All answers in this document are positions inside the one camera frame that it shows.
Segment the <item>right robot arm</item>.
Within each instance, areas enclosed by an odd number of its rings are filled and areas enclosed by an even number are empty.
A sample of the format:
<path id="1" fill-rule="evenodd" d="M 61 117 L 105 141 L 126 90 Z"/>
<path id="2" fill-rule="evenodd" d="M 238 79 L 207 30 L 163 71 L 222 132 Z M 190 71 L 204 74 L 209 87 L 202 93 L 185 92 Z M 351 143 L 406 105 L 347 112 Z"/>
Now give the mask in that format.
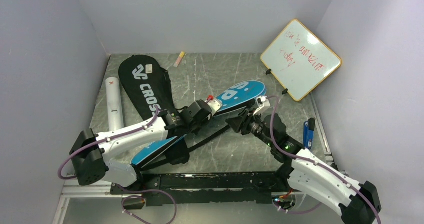
<path id="1" fill-rule="evenodd" d="M 244 110 L 226 119 L 226 123 L 235 133 L 252 134 L 271 148 L 271 154 L 282 164 L 274 179 L 276 188 L 283 192 L 292 188 L 311 196 L 333 210 L 345 224 L 382 223 L 376 186 L 369 181 L 360 183 L 316 157 L 287 134 L 275 108 L 262 118 L 262 112 L 270 107 L 269 100 L 268 96 L 260 96 L 256 109 Z"/>

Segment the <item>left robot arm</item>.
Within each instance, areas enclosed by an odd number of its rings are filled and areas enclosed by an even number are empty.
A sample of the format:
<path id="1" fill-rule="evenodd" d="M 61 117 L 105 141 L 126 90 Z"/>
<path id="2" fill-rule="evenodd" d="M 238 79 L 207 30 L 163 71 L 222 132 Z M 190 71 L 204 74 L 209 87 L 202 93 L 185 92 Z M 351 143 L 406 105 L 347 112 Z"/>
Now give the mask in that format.
<path id="1" fill-rule="evenodd" d="M 167 139 L 176 142 L 198 131 L 222 106 L 216 99 L 197 100 L 182 111 L 157 108 L 152 118 L 119 130 L 97 134 L 92 129 L 82 131 L 70 152 L 78 184 L 105 181 L 123 186 L 130 194 L 139 193 L 143 187 L 140 172 L 114 158 L 145 144 Z"/>

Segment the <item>black racket cover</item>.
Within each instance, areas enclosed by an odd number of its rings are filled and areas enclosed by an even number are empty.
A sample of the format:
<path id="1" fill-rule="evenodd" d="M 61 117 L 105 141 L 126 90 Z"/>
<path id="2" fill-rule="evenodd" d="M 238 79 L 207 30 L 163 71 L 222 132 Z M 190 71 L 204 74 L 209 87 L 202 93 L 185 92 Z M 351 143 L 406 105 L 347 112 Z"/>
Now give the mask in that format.
<path id="1" fill-rule="evenodd" d="M 119 66 L 118 76 L 130 101 L 144 121 L 155 115 L 156 107 L 159 107 L 162 111 L 176 112 L 169 72 L 162 68 L 153 57 L 147 55 L 129 57 Z M 154 151 L 172 140 L 170 138 L 154 142 L 145 147 L 135 155 L 131 164 L 141 167 L 148 165 L 157 158 L 157 154 L 153 154 Z M 163 153 L 171 165 L 185 164 L 190 159 L 184 137 Z M 146 161 L 145 159 L 148 156 L 153 157 L 153 159 Z"/>

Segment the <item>blue racket cover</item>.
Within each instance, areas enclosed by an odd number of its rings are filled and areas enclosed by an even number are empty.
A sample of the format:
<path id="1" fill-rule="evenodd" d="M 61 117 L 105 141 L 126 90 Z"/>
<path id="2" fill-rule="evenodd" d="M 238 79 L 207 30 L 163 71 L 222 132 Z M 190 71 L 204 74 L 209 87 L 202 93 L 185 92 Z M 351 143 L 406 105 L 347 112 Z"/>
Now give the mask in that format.
<path id="1" fill-rule="evenodd" d="M 264 96 L 266 92 L 265 84 L 257 80 L 248 80 L 235 84 L 214 98 L 222 104 L 222 108 L 216 115 L 221 116 L 251 107 L 255 103 L 255 99 L 259 96 Z M 210 143 L 229 129 L 230 127 L 226 125 L 192 147 L 187 146 L 184 136 L 151 142 L 132 158 L 130 164 L 140 168 L 142 172 L 166 164 L 185 164 L 189 161 L 192 152 Z"/>

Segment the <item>white shuttlecock tube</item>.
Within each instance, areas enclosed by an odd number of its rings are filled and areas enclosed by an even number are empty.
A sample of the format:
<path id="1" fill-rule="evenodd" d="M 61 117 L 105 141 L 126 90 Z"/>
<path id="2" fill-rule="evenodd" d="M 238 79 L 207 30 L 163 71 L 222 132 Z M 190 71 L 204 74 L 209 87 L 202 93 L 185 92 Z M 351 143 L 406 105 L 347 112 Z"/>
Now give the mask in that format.
<path id="1" fill-rule="evenodd" d="M 116 77 L 107 78 L 105 80 L 105 90 L 109 131 L 117 131 L 124 127 L 119 79 Z"/>

